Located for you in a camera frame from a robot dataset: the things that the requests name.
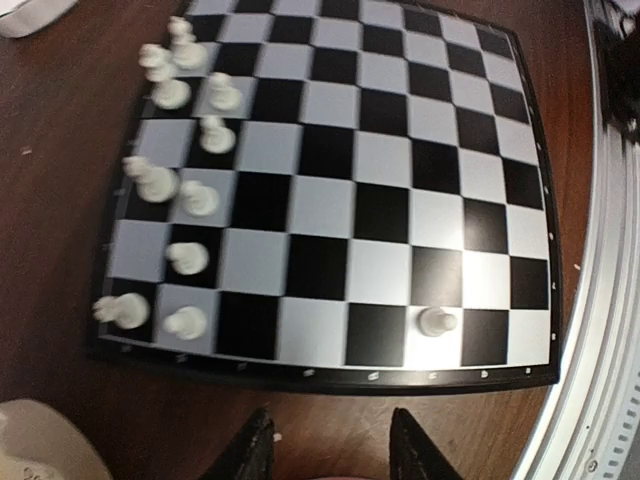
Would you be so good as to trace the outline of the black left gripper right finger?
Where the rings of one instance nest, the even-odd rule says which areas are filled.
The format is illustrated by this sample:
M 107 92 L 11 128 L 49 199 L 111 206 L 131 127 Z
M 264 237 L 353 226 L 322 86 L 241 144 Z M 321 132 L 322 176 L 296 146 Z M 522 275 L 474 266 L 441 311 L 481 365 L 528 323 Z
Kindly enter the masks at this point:
M 462 476 L 405 408 L 395 408 L 393 411 L 389 470 L 392 480 L 462 480 Z

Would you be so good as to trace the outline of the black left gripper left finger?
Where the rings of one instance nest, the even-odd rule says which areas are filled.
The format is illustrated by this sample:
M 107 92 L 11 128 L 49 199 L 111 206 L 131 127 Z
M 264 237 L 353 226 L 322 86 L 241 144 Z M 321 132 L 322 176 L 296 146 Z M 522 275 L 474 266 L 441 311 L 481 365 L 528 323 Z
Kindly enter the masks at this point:
M 275 425 L 267 410 L 256 409 L 200 479 L 271 479 L 274 434 Z

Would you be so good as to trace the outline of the white rook corner piece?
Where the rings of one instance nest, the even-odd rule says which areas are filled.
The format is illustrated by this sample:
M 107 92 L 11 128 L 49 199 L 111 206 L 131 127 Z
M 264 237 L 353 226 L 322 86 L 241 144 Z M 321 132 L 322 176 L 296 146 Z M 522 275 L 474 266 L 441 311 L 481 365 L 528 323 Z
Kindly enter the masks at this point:
M 93 317 L 101 323 L 115 323 L 124 330 L 142 326 L 148 319 L 149 303 L 140 294 L 104 296 L 93 304 Z

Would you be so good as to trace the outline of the white chess piece tall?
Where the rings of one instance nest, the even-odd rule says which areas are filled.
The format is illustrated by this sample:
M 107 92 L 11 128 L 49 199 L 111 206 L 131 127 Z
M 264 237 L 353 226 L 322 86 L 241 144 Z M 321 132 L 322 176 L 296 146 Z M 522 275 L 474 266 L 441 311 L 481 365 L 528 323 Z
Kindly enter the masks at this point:
M 168 23 L 174 63 L 186 70 L 199 68 L 206 60 L 206 48 L 196 42 L 192 24 L 183 17 L 171 16 Z
M 139 65 L 146 70 L 146 79 L 154 84 L 151 99 L 164 110 L 184 107 L 191 98 L 190 86 L 176 78 L 177 67 L 172 53 L 159 44 L 143 44 L 139 51 Z

